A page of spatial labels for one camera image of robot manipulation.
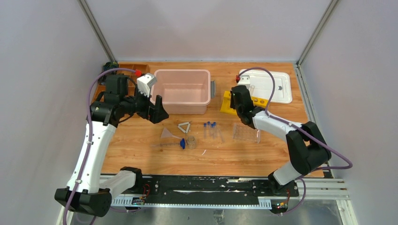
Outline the clear glass test tube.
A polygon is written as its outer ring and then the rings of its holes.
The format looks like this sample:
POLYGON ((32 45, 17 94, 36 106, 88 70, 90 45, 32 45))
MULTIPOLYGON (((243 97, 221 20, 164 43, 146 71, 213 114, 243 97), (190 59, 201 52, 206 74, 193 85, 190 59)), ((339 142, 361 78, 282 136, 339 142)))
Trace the clear glass test tube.
POLYGON ((224 137, 223 137, 223 135, 222 135, 222 131, 221 131, 221 129, 220 129, 219 127, 217 128, 217 132, 218 132, 218 134, 219 134, 219 136, 220 136, 221 142, 222 142, 222 143, 225 143, 224 137))
POLYGON ((251 85, 250 88, 249 88, 249 92, 250 92, 250 96, 251 97, 253 96, 254 90, 255 90, 255 86, 251 85))

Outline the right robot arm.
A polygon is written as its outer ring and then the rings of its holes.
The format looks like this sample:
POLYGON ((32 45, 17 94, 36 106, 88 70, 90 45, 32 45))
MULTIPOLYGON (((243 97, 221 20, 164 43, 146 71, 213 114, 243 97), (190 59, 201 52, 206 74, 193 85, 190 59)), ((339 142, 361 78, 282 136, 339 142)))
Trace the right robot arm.
POLYGON ((331 152, 315 123, 292 122, 255 106, 249 90, 243 85, 233 87, 230 93, 230 106, 237 111, 243 124, 271 133, 287 144, 289 161, 268 176, 271 194, 281 195, 287 184, 331 159, 331 152))

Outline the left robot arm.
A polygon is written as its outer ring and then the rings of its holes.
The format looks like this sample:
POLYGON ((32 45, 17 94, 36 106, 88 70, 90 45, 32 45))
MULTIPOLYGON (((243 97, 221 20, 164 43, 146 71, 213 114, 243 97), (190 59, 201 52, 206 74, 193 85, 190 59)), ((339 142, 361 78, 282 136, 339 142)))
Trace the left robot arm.
POLYGON ((107 76, 105 90, 89 104, 86 134, 77 165, 67 186, 57 189, 54 195, 66 211, 103 217, 122 192, 128 189, 137 194, 143 190, 142 171, 134 167, 125 166, 114 177, 100 182, 106 151, 123 117, 136 114, 153 124, 169 117, 160 95, 151 102, 151 88, 157 82, 154 75, 147 73, 138 77, 132 96, 129 95, 130 80, 123 74, 107 76))

